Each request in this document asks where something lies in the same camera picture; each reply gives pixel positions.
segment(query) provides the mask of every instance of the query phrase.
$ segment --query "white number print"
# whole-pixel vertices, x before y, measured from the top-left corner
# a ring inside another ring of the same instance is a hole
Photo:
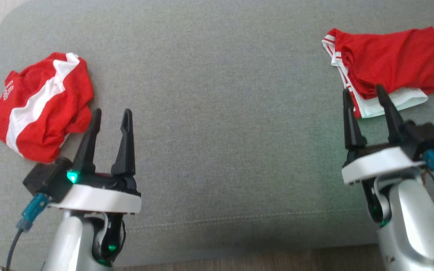
[[[12,89],[14,88],[14,86],[11,85],[12,84],[12,80],[5,86],[5,91],[3,91],[3,99],[6,100],[9,96],[9,94],[11,93]]]

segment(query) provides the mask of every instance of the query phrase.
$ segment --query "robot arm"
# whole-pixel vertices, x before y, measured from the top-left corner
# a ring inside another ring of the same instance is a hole
[[[380,85],[377,95],[388,143],[366,146],[349,91],[343,92],[348,149],[343,179],[346,185],[363,186],[369,214],[380,224],[377,236],[386,269],[434,271],[434,204],[422,182],[422,174],[434,170],[434,125],[404,122]]]
[[[110,174],[95,173],[93,164],[100,121],[101,110],[96,109],[73,162],[60,157],[55,164],[39,163],[23,181],[33,196],[49,199],[48,207],[64,211],[42,271],[113,270],[126,238],[123,216],[140,212],[131,111],[124,111]]]

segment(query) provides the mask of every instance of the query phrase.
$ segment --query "gray couch cushion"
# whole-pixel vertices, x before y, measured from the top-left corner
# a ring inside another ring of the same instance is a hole
[[[431,0],[30,2],[0,27],[0,94],[12,69],[51,52],[85,58],[92,107],[103,110],[100,171],[116,157],[123,109],[133,110],[143,205],[125,217],[119,265],[364,244],[376,226],[362,189],[341,179],[342,82],[321,39],[333,27],[430,25]],[[434,94],[403,116],[434,122]],[[370,143],[386,140],[383,117],[360,124]],[[33,165],[0,142],[0,263]],[[15,269],[41,266],[61,216],[48,210],[23,235]]]

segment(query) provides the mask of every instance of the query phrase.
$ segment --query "couch seam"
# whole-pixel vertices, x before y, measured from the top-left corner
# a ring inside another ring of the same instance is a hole
[[[179,222],[173,222],[173,223],[161,223],[161,224],[148,224],[148,225],[140,225],[140,226],[130,226],[127,227],[127,230],[129,231],[146,231],[146,230],[165,230],[165,228],[189,228],[190,224],[195,224],[195,227],[205,226],[205,225],[219,225],[219,224],[226,224],[226,223],[232,223],[236,220],[243,219],[244,221],[257,221],[257,220],[263,220],[266,218],[270,218],[273,216],[282,216],[284,218],[289,216],[320,216],[327,213],[332,212],[351,212],[351,211],[358,211],[361,209],[336,209],[336,210],[325,210],[325,211],[301,211],[301,212],[284,212],[284,213],[267,213],[267,214],[259,214],[259,215],[246,215],[246,216],[223,216],[220,218],[209,218],[209,219],[198,219],[198,220],[190,220],[190,221],[179,221]],[[51,237],[53,235],[38,235],[38,236],[31,236],[25,235],[25,239],[47,239],[48,237]],[[12,240],[12,237],[10,238],[0,238],[0,241],[5,240]],[[21,242],[34,242],[33,240],[21,240]]]

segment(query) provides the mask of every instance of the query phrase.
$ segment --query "wooden floor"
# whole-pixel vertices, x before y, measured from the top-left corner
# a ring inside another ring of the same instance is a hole
[[[0,23],[15,7],[28,0],[0,0]],[[122,268],[119,271],[340,271],[383,270],[375,245],[262,254],[243,257],[203,259],[155,266]]]

